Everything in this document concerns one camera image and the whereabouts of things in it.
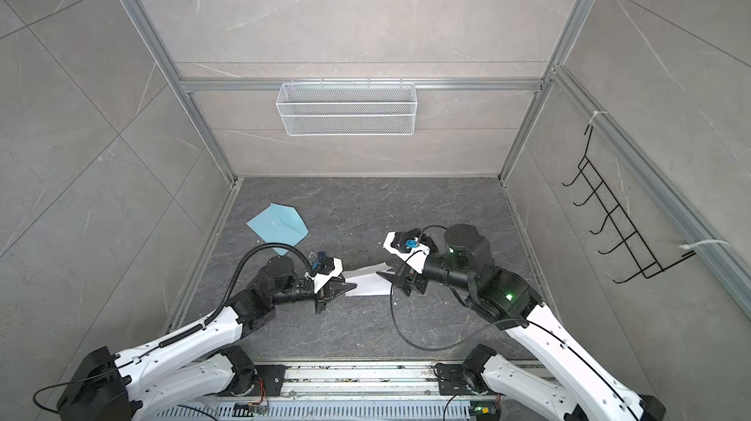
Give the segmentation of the white letter paper blue border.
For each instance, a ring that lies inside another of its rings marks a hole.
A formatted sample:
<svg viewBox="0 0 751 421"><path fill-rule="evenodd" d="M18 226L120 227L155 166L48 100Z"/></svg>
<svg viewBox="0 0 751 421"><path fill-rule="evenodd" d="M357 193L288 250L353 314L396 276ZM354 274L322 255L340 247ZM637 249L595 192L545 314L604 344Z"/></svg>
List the white letter paper blue border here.
<svg viewBox="0 0 751 421"><path fill-rule="evenodd" d="M345 271L342 276L348 284L355 284L353 290L347 291L347 297L388 296L391 283L379 275L380 272L392 274L392 268L381 263L353 271Z"/></svg>

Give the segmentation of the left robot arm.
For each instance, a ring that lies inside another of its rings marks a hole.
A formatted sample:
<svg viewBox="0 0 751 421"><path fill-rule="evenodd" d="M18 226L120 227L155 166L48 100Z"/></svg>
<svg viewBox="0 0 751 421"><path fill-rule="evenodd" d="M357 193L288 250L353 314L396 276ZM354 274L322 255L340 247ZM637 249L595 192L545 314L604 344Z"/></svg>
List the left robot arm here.
<svg viewBox="0 0 751 421"><path fill-rule="evenodd" d="M279 304L311 300L322 313L356 287L343 277L338 258L320 256L314 272L298 276L291 257L275 256L215 317L116 354L93 351L58 400L60 419L142 420L205 395L263 394L255 364L238 342L271 321Z"/></svg>

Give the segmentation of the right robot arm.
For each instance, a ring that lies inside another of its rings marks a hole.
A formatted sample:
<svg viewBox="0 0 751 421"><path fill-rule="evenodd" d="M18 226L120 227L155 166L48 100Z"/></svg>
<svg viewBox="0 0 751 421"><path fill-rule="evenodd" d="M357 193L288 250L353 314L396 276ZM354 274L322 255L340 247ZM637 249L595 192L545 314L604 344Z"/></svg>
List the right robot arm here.
<svg viewBox="0 0 751 421"><path fill-rule="evenodd" d="M490 243L476 227L447 227L438 248L424 229L391 231L384 249L391 272L381 277L405 295L430 282L449 288L460 304L522 344L545 366L552 382L476 346L462 364L473 393L510 397L548 420L662 420L666 408L619 382L563 327L530 284L496 265Z"/></svg>

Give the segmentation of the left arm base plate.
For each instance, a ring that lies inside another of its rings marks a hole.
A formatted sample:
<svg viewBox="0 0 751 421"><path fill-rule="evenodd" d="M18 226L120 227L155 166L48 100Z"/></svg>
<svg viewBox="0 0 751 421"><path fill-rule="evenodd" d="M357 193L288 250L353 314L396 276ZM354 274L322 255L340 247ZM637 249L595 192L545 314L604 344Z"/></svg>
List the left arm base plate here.
<svg viewBox="0 0 751 421"><path fill-rule="evenodd" d="M285 381L287 366L283 364L262 364L243 371L238 376L230 393L236 397L280 397Z"/></svg>

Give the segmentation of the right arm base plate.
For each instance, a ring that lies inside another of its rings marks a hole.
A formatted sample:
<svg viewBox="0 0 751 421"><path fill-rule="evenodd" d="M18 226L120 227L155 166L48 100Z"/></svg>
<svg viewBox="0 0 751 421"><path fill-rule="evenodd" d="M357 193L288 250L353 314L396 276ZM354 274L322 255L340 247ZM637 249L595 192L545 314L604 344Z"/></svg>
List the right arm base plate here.
<svg viewBox="0 0 751 421"><path fill-rule="evenodd" d="M433 374L438 382L439 392L444 396L470 396L477 391L467 382L465 370L461 364L434 364Z"/></svg>

